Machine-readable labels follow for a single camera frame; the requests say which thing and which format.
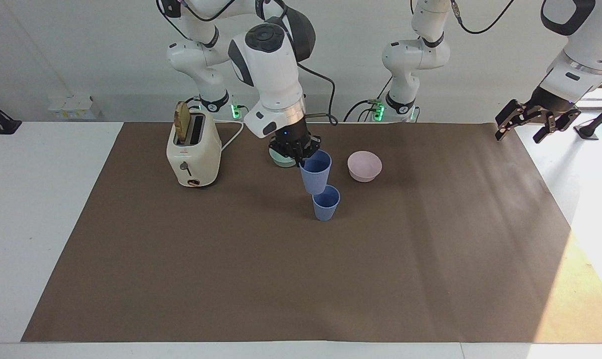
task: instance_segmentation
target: blue object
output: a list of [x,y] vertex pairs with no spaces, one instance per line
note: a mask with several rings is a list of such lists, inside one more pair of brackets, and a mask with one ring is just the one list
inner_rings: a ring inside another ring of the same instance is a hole
[[321,221],[331,220],[340,203],[340,193],[334,186],[325,186],[321,194],[313,195],[314,214]]
[[331,167],[332,157],[322,150],[318,150],[305,160],[305,164],[301,166],[301,175],[307,193],[314,195],[325,191]]

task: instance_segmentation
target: black metal pole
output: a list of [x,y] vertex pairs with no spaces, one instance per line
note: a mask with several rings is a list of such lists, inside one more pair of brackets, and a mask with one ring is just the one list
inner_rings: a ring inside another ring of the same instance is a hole
[[0,110],[0,135],[12,135],[17,131],[22,121],[13,120],[13,118]]
[[591,122],[590,124],[588,124],[586,126],[578,126],[575,128],[575,130],[576,130],[576,132],[578,132],[578,134],[583,139],[591,139],[592,137],[594,137],[596,129],[601,124],[602,124],[602,113],[600,114],[600,116],[597,116],[597,118],[595,118],[595,120],[593,120],[593,122]]

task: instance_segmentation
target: brown tablecloth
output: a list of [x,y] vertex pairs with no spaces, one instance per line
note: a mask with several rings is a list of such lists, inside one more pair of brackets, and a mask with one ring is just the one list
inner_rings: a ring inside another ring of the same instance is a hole
[[[342,194],[323,223],[248,130],[192,189],[170,124],[127,123],[22,340],[602,343],[600,280],[494,129],[312,126]],[[357,150],[383,160],[373,182],[349,177]]]

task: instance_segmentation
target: green indicator light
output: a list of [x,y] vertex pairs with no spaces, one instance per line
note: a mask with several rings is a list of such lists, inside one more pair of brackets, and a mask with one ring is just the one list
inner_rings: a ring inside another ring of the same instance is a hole
[[235,105],[230,105],[230,107],[232,108],[232,117],[235,118],[235,120],[241,117],[240,109],[238,109]]
[[374,113],[374,120],[382,121],[383,113],[385,113],[385,106],[379,104],[379,108],[376,109],[376,113]]

